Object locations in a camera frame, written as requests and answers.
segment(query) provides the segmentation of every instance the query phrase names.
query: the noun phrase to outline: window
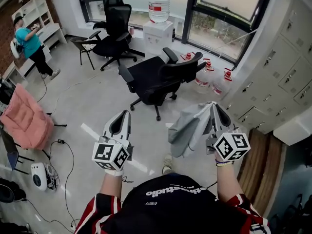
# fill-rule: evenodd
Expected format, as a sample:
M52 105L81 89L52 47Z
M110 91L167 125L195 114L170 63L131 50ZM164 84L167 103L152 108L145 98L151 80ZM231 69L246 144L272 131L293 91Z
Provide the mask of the window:
M105 20L106 0L80 0L86 21ZM148 22L149 0L123 0L132 7L129 24ZM169 21L181 42L194 45L238 65L269 0L171 0Z

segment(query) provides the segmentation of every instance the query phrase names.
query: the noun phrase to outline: black pants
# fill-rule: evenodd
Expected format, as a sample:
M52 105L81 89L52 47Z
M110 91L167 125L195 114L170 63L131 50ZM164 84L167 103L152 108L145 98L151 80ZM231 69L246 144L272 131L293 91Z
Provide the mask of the black pants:
M0 223L0 227L3 233L11 233L11 234L29 233L26 226L17 225L14 223Z
M42 50L42 47L40 46L40 48L35 52L33 53L30 57L29 57L30 60L32 60L38 71L41 73L41 74L48 74L48 75L52 75L53 73L53 70L48 66L48 64L45 62L45 55L44 55L44 52Z

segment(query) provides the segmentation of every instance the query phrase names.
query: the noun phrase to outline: chair seat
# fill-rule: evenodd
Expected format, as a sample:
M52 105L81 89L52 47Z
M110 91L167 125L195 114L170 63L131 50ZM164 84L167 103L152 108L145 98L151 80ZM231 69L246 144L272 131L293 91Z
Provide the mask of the chair seat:
M139 96L143 95L147 89L161 85L158 71L163 64L165 62L160 57L153 57L128 69L136 81L135 90Z
M116 41L114 37L107 36L101 42L99 42L92 51L99 56L115 57L121 55L127 49L127 41Z

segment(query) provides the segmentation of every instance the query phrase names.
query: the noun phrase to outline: bracelet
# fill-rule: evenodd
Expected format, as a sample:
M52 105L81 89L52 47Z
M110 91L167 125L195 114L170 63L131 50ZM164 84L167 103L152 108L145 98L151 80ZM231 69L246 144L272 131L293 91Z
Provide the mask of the bracelet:
M232 162L227 162L227 163L223 163L223 164L216 163L215 165L217 167L222 167L222 166L227 166L227 165L231 165L231 164L232 164Z
M218 164L225 164L225 163L229 163L230 161L219 161L215 159L215 162Z

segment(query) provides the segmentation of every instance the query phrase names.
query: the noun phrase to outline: forearm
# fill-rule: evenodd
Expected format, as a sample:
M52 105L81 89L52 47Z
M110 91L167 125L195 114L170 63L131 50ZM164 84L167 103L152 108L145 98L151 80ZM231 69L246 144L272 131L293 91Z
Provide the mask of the forearm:
M121 198L122 176L105 174L100 193Z
M30 32L26 37L25 37L25 41L30 40L36 33L37 33L37 29L34 29L32 32Z
M221 201L227 202L243 191L237 181L232 164L217 167L218 197Z

